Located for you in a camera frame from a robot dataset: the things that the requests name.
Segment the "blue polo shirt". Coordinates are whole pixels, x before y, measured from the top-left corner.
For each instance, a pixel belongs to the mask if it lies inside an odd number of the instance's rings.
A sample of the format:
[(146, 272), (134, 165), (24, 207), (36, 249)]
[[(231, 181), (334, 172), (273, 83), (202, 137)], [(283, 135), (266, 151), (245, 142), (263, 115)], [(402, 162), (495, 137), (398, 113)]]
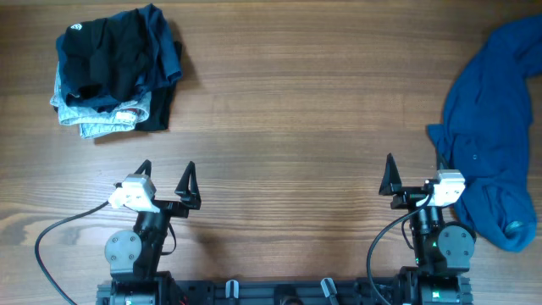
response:
[(427, 127), (437, 152), (466, 180), (456, 216), (508, 252), (521, 252), (536, 235), (528, 192), (533, 112), (526, 81), (540, 73), (540, 15), (505, 24), (456, 78), (441, 123)]

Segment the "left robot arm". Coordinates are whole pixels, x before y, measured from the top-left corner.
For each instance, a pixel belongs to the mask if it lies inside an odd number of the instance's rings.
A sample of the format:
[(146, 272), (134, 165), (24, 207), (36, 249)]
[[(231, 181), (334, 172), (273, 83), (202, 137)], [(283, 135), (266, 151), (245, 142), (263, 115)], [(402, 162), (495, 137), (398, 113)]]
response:
[(113, 208), (128, 208), (137, 213), (132, 229), (114, 233), (106, 242), (104, 254), (112, 277), (109, 286), (98, 287), (97, 304), (187, 304), (188, 296), (171, 273), (158, 271), (159, 260), (171, 252), (163, 249), (167, 236), (174, 236), (172, 218), (185, 219), (201, 207), (196, 181), (196, 166), (189, 162), (174, 193), (178, 201), (158, 200), (151, 180), (152, 163), (145, 161), (138, 170), (115, 186), (109, 197)]

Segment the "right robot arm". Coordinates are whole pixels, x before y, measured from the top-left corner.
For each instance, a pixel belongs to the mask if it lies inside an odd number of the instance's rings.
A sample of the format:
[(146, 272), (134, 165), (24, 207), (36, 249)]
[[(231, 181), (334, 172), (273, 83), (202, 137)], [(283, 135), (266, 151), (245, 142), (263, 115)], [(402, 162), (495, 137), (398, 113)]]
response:
[(473, 303), (470, 270), (476, 234), (465, 225), (444, 221), (443, 210), (456, 203), (465, 190), (465, 178), (457, 169), (440, 164), (432, 179), (422, 186), (404, 186), (392, 154), (386, 156), (379, 195), (391, 196), (392, 209), (406, 214), (387, 225), (380, 238), (397, 224), (408, 223), (410, 247), (416, 265), (403, 267), (383, 292), (368, 276), (369, 285), (383, 304), (460, 304)]

